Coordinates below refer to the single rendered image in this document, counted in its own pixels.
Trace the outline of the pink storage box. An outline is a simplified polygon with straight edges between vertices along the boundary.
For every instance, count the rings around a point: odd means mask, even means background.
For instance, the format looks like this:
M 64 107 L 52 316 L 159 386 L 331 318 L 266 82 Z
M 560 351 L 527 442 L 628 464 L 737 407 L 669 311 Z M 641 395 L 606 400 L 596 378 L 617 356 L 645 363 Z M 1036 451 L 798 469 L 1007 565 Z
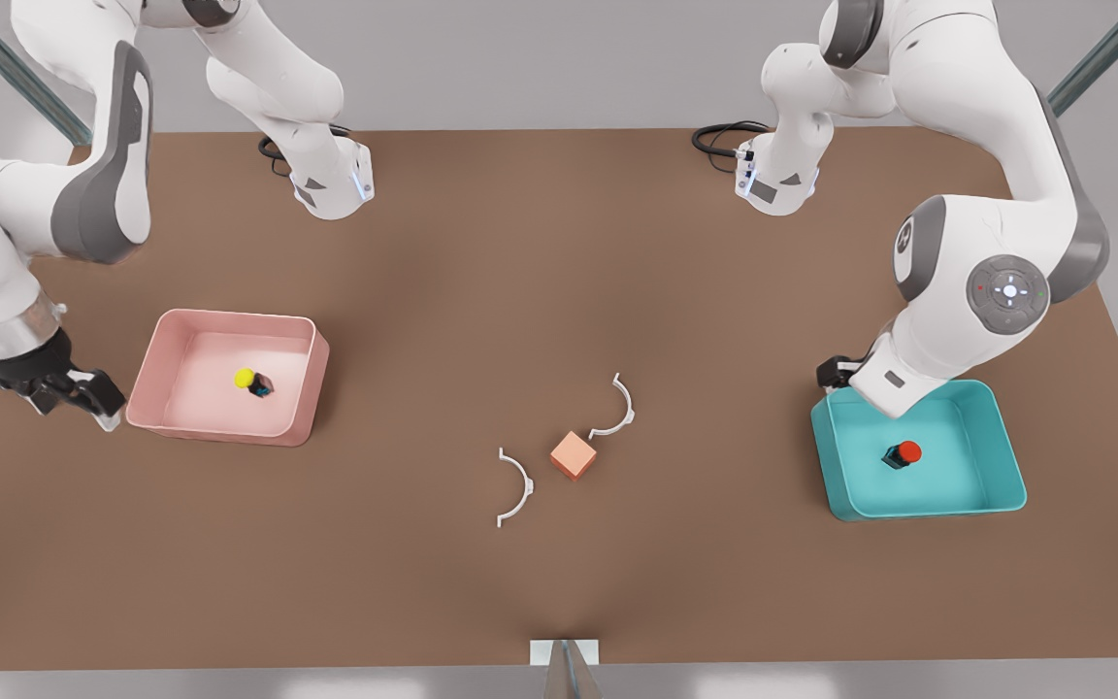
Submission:
M 172 438 L 297 447 L 313 428 L 329 355 L 306 317 L 173 309 L 152 332 L 125 421 Z M 245 367 L 275 393 L 236 388 Z

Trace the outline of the blue storage box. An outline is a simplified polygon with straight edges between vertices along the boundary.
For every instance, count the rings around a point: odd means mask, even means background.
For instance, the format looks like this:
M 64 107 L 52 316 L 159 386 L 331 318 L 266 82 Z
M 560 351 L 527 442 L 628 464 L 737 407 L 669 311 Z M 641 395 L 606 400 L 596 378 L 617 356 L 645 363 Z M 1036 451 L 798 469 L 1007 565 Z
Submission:
M 991 386 L 947 382 L 892 419 L 845 386 L 811 409 L 830 509 L 839 520 L 1016 512 L 1027 500 Z M 922 460 L 893 470 L 881 457 L 913 441 Z

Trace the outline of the silver frame post with foot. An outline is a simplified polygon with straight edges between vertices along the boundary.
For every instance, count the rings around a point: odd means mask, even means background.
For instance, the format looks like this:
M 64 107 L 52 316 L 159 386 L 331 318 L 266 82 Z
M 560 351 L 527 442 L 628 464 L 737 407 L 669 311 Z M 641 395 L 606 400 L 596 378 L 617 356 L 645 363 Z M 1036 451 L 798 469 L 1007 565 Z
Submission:
M 544 665 L 543 699 L 604 699 L 591 668 L 600 663 L 598 640 L 532 640 L 531 665 Z

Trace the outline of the orange cube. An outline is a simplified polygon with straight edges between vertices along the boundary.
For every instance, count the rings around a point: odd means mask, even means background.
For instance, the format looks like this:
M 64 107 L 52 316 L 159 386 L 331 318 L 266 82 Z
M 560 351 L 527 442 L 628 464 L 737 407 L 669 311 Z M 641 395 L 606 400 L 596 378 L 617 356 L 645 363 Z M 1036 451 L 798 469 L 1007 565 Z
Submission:
M 558 443 L 549 459 L 556 469 L 563 473 L 565 478 L 576 482 L 586 472 L 596 457 L 596 451 L 580 435 L 568 432 L 563 440 Z

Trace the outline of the white curved clip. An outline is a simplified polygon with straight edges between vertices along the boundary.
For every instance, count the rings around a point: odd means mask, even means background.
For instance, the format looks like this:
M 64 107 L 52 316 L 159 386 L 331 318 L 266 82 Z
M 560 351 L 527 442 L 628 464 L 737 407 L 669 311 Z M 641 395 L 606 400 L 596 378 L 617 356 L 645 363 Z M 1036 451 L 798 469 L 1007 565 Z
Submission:
M 534 494 L 534 481 L 532 478 L 529 478 L 527 469 L 522 463 L 520 463 L 520 461 L 506 455 L 505 448 L 498 450 L 498 460 L 502 461 L 502 463 L 513 465 L 520 478 L 522 478 L 522 495 L 519 495 L 517 504 L 513 506 L 513 508 L 511 508 L 508 512 L 496 516 L 496 527 L 502 528 L 503 522 L 518 514 L 520 510 L 522 510 L 523 506 L 528 503 L 529 497 Z
M 620 432 L 624 426 L 633 424 L 635 421 L 636 412 L 634 409 L 633 395 L 631 395 L 627 386 L 620 381 L 620 374 L 616 374 L 612 377 L 612 385 L 620 393 L 622 398 L 625 402 L 625 413 L 624 416 L 618 421 L 617 424 L 610 426 L 609 428 L 599 429 L 593 428 L 589 434 L 587 434 L 587 440 L 591 441 L 594 437 L 603 437 L 603 435 L 612 435 L 616 432 Z

